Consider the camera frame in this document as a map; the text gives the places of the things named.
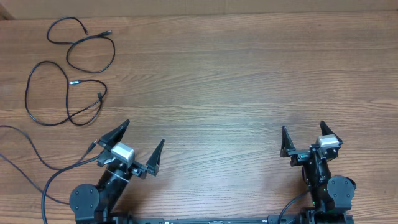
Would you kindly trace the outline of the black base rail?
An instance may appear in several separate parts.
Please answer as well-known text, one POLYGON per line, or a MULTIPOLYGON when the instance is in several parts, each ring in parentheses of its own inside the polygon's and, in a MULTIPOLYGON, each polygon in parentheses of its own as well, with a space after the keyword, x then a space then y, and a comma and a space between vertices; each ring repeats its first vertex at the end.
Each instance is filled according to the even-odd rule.
POLYGON ((279 220, 278 215, 269 215, 266 218, 207 218, 207 219, 174 219, 166 220, 163 218, 133 218, 129 217, 127 224, 354 224, 353 216, 344 217, 321 217, 315 215, 312 220, 305 218, 304 215, 283 215, 279 220))

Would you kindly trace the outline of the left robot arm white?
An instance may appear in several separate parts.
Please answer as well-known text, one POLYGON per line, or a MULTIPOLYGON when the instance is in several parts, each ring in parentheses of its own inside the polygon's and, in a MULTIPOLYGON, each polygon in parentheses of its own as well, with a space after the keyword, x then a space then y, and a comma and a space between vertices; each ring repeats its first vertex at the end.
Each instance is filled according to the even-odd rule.
POLYGON ((158 174, 165 141, 161 140, 143 165, 136 161, 134 149, 121 142, 129 123, 125 120, 97 141, 104 148, 97 164, 105 166, 105 172, 96 185, 81 184, 73 189, 69 204, 77 223, 136 223, 130 213, 116 213, 113 208, 131 177, 145 179, 148 174, 158 174))

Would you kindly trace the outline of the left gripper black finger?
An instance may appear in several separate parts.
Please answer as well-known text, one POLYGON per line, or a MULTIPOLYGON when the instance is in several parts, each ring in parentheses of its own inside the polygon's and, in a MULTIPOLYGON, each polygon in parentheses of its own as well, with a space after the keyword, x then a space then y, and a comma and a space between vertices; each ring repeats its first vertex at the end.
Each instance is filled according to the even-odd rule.
POLYGON ((164 143, 165 143, 165 140, 164 139, 161 140, 159 145, 156 147, 156 149, 154 150, 154 152, 152 153, 152 155, 146 162, 147 172, 150 175, 156 176, 159 172, 160 158, 161 158, 162 150, 164 147, 164 143))
POLYGON ((101 136, 98 141, 98 145, 105 149, 112 149, 118 142, 122 140, 129 123, 130 121, 127 119, 117 128, 101 136))

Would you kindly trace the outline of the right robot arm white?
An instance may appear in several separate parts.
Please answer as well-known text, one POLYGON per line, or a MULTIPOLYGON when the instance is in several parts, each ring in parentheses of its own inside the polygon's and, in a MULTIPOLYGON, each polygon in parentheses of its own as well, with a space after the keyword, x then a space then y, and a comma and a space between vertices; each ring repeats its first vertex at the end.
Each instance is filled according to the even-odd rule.
POLYGON ((308 189, 292 199, 280 212, 277 223, 353 223, 346 212, 352 208, 356 183, 349 177, 335 175, 328 162, 338 157, 343 140, 324 121, 320 122, 322 135, 308 149, 298 150, 285 126, 281 128, 281 157, 289 157, 292 167, 302 168, 302 179, 308 189), (295 202, 311 195, 312 206, 303 208, 298 215, 288 216, 286 211, 295 202))

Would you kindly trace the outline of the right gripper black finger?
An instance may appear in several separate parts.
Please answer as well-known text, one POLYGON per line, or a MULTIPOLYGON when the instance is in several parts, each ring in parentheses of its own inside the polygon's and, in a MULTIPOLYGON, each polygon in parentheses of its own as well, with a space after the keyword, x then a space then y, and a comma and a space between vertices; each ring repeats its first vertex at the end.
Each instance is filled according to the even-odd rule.
POLYGON ((285 126, 282 127, 282 143, 280 149, 281 157, 289 157, 293 151, 296 150, 290 136, 288 130, 285 126))
POLYGON ((339 145, 343 144, 343 140, 328 127, 326 122, 320 121, 320 128, 323 136, 334 135, 337 138, 339 145))

